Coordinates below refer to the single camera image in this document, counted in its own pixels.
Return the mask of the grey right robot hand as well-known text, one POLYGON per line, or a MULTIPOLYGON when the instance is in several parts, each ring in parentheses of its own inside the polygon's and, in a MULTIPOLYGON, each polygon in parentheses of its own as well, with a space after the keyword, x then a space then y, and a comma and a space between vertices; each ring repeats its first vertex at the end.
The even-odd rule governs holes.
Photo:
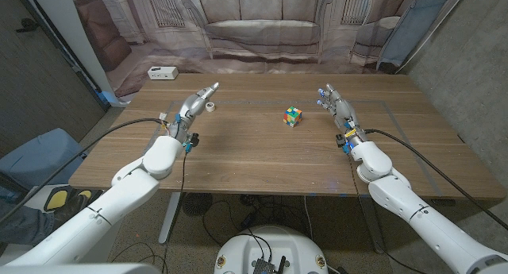
POLYGON ((345 138, 358 142, 367 140, 354 108, 331 84, 327 83, 325 88, 319 88, 317 92, 321 96, 317 104, 332 115, 337 128, 345 138))

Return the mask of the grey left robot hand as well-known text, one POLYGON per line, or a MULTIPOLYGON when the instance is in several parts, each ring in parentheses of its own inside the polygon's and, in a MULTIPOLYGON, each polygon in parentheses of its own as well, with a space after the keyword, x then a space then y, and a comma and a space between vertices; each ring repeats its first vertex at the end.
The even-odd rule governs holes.
POLYGON ((175 132, 171 134, 175 139, 183 141, 183 134, 191 127, 196 117, 204 111, 206 104, 219 87, 219 83, 214 83, 210 87, 205 87, 190 95, 183 102, 179 112, 176 114, 179 115, 179 119, 175 119, 175 132))

